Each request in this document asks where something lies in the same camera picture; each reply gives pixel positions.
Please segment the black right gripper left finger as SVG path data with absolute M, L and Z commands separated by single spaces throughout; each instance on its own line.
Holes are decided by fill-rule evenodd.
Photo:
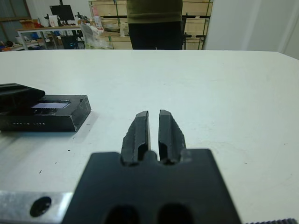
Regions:
M 126 135 L 123 138 L 121 162 L 125 166 L 134 166 L 143 160 L 144 155 L 149 150 L 149 112 L 143 111 L 136 114 Z

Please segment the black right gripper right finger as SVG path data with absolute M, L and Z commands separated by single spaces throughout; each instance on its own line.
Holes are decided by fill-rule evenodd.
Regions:
M 158 147 L 160 162 L 165 165 L 179 163 L 182 151 L 186 150 L 184 134 L 167 110 L 159 113 Z

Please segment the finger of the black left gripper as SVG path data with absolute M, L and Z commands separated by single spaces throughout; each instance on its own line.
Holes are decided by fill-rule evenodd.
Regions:
M 10 83 L 0 85 L 0 112 L 11 112 L 28 108 L 38 103 L 45 96 L 45 91 Z

